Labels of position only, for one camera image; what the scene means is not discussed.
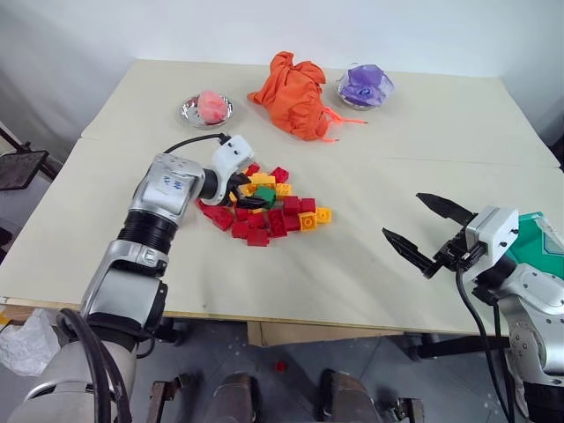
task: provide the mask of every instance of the white table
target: white table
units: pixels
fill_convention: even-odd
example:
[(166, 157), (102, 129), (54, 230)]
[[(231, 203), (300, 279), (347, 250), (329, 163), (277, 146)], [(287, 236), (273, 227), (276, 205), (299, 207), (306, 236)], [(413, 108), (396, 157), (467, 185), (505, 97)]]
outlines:
[[(325, 144), (276, 129), (246, 100), (267, 72), (135, 63), (0, 267), (0, 294), (11, 304), (79, 303), (152, 157), (202, 133), (180, 120), (178, 107), (204, 89), (234, 100), (234, 118), (222, 130), (242, 134), (265, 168), (288, 169), (296, 194), (331, 207), (334, 223), (250, 248), (192, 208), (164, 277), (170, 315), (475, 333), (452, 273), (424, 279), (382, 227), (431, 256), (459, 229), (415, 197), (432, 192), (476, 212), (487, 204), (542, 211), (564, 229), (562, 173), (498, 80), (391, 74), (397, 96), (364, 113), (340, 105), (328, 86), (330, 107), (370, 124), (344, 125), (332, 132), (340, 141)], [(202, 142), (177, 153), (206, 165), (216, 146)]]

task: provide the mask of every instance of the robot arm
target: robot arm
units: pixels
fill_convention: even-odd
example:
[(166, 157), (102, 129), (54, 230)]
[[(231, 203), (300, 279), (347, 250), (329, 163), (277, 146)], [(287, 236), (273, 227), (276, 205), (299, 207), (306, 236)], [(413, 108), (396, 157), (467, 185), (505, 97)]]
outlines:
[[(81, 318), (103, 344), (101, 348), (108, 350), (110, 357), (105, 361), (113, 361), (119, 370), (126, 398), (134, 382), (137, 344), (151, 336), (164, 311), (167, 286), (160, 278), (168, 265), (171, 241), (189, 203), (199, 197), (207, 204), (226, 204), (229, 192), (234, 191), (241, 198), (241, 205), (263, 206), (258, 199), (241, 197), (237, 189), (239, 184), (249, 182), (238, 173), (252, 159), (253, 151), (242, 137), (223, 136), (212, 157), (213, 170), (162, 153), (155, 157), (137, 186), (123, 229), (110, 242), (80, 307)], [(90, 365), (84, 342), (65, 345), (11, 415), (9, 423), (105, 423), (110, 421), (110, 415), (114, 422), (118, 415), (116, 387), (109, 385), (112, 402), (104, 417), (94, 409)]]
[(534, 422), (564, 421), (564, 281), (528, 264), (516, 265), (505, 253), (518, 235), (516, 209), (487, 206), (471, 213), (452, 201), (418, 194), (431, 210), (463, 226), (433, 260), (417, 246), (387, 229), (394, 249), (427, 278), (442, 266), (463, 272), (498, 302), (509, 326), (516, 371), (523, 379), (529, 418)]

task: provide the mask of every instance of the orange cloth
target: orange cloth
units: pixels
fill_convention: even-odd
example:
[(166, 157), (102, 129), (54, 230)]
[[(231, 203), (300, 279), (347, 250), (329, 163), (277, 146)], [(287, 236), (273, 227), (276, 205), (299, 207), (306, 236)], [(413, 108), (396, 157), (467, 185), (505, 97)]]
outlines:
[(272, 123), (296, 137), (313, 141), (329, 128), (321, 102), (325, 75), (310, 61), (293, 65), (293, 53), (282, 51), (271, 62), (271, 75), (263, 89), (248, 95), (270, 113)]

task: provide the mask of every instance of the purple object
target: purple object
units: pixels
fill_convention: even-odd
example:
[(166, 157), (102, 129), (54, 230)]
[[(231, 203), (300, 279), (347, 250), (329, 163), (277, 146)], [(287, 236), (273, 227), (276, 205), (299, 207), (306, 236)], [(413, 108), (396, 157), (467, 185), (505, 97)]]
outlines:
[(349, 69), (339, 81), (338, 93), (351, 106), (375, 108), (394, 92), (388, 76), (375, 64)]

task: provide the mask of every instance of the metal plate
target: metal plate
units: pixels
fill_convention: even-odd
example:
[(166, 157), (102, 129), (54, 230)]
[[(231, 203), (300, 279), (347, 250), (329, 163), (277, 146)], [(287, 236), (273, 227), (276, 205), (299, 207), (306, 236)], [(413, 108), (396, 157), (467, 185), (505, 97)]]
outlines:
[(180, 115), (188, 121), (190, 125), (199, 130), (212, 130), (213, 128), (217, 128), (223, 125), (233, 114), (233, 103), (224, 95), (219, 95), (226, 103), (227, 106), (227, 115), (226, 118), (217, 123), (206, 123), (204, 119), (198, 114), (197, 112), (197, 99), (199, 95), (195, 95), (184, 101), (182, 106), (180, 107)]

